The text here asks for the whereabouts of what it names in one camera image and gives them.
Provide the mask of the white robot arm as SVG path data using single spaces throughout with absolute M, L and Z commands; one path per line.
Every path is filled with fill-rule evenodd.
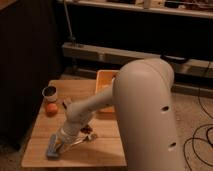
M 173 81 L 171 65 L 159 58 L 124 65 L 111 85 L 67 105 L 57 142 L 73 143 L 94 111 L 112 106 L 128 171 L 185 171 L 172 109 Z

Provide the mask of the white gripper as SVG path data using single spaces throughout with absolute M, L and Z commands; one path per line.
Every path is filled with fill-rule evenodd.
M 77 136 L 80 132 L 80 129 L 78 127 L 61 127 L 57 133 L 56 133 L 56 145 L 63 145 L 59 149 L 59 154 L 65 153 L 70 148 L 85 143 L 85 142 L 91 142 L 94 141 L 96 138 L 98 138 L 97 134 L 89 134 L 85 136 L 84 138 L 80 138 L 78 140 Z

